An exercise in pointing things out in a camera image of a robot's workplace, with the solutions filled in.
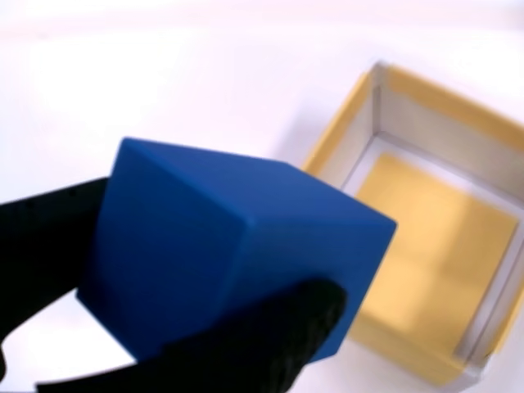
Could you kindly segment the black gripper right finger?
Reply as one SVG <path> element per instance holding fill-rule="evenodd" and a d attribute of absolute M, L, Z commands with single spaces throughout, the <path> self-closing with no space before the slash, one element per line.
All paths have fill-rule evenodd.
<path fill-rule="evenodd" d="M 346 300 L 334 282 L 303 282 L 168 344 L 153 359 L 38 391 L 286 392 L 337 325 Z"/>

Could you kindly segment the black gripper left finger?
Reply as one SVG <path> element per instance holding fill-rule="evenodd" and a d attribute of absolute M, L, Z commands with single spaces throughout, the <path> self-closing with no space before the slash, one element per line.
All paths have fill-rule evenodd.
<path fill-rule="evenodd" d="M 108 183 L 1 205 L 1 338 L 79 285 Z"/>

